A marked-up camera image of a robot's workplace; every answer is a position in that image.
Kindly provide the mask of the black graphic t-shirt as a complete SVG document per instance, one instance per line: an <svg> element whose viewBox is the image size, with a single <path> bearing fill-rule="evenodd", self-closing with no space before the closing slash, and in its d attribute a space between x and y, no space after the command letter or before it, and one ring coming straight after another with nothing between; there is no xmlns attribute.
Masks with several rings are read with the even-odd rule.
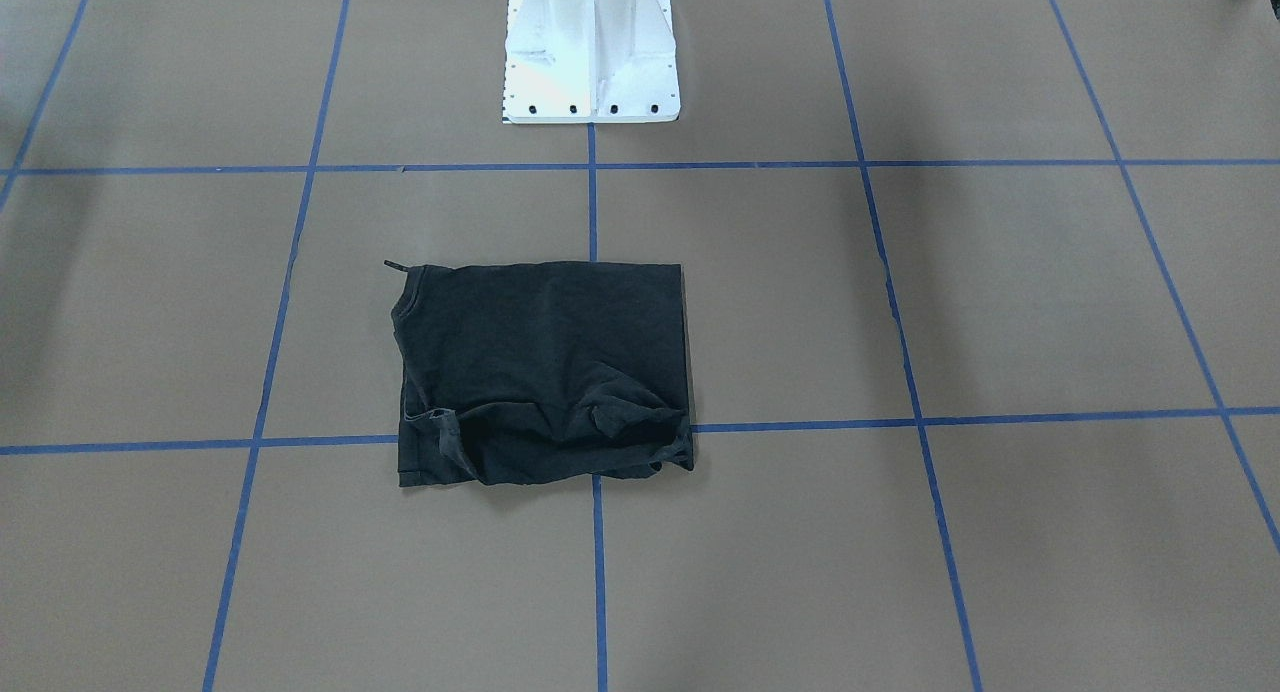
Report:
<svg viewBox="0 0 1280 692"><path fill-rule="evenodd" d="M401 487L695 468L681 265L399 272Z"/></svg>

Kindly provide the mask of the blue tape line lengthwise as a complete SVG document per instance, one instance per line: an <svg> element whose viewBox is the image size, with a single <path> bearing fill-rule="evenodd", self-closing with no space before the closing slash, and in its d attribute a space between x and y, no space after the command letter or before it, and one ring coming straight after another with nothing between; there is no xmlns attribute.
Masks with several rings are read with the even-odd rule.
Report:
<svg viewBox="0 0 1280 692"><path fill-rule="evenodd" d="M275 386L280 347L285 333L285 324L289 312L292 279L294 276L294 267L297 260L300 258L301 242L302 237L305 235L305 226L308 217L311 196L314 194L314 185L320 168L320 156L324 145L326 118L332 104L333 87L340 60L340 50L346 36L346 26L349 18L349 4L351 0L340 0L338 14L335 18L335 29L332 38L330 52L325 68L325 77L323 81L321 96L317 105L316 119L314 123L314 136L308 148L308 159L303 168L303 182L301 185L297 212L294 214L294 223L291 232L291 246L285 258L285 269L282 278L282 287L279 292L279 301L276 304L276 313L271 327L270 344L268 347L268 356L262 370L262 382L261 382L259 405L253 418L253 427L251 429L250 434L250 446L247 446L244 469L242 475L239 496L236 509L236 519L230 533L230 546L227 553L227 564L221 578L221 586L218 599L218 609L215 613L206 665L200 687L201 691L215 691L218 688L218 673L221 661L221 651L225 643L227 629L230 618L230 608L236 592L236 578L239 570L241 556L244 545L244 531L250 518L255 478L259 469L259 460L262 452L262 443L265 441L265 429L273 400L273 390Z"/></svg>

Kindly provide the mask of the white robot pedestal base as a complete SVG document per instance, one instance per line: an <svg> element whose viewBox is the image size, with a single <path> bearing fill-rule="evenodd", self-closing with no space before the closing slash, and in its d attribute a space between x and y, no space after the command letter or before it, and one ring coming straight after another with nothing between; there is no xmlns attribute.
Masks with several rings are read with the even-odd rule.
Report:
<svg viewBox="0 0 1280 692"><path fill-rule="evenodd" d="M672 0L508 0L504 50L506 124L680 118Z"/></svg>

